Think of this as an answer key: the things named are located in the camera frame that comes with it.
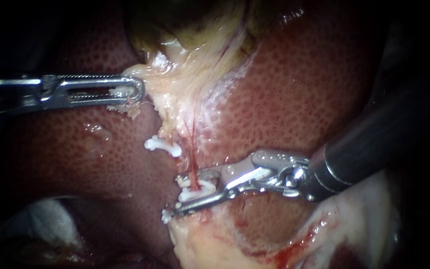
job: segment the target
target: metal jaw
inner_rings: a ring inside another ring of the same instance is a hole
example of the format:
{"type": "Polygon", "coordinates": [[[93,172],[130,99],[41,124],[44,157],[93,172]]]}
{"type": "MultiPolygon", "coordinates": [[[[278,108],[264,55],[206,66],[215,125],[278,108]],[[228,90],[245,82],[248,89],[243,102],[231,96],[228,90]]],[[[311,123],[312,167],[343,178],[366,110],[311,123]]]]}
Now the metal jaw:
{"type": "Polygon", "coordinates": [[[142,80],[121,75],[22,75],[0,79],[0,114],[123,105],[140,101],[144,94],[142,80]],[[107,90],[116,87],[121,90],[107,90]]]}
{"type": "MultiPolygon", "coordinates": [[[[218,179],[215,193],[188,202],[167,205],[164,212],[184,216],[234,199],[244,191],[277,191],[285,197],[297,197],[298,181],[306,176],[308,159],[300,154],[279,150],[260,149],[246,159],[227,165],[201,169],[199,179],[218,179]]],[[[177,180],[189,180],[188,174],[177,180]]]]}

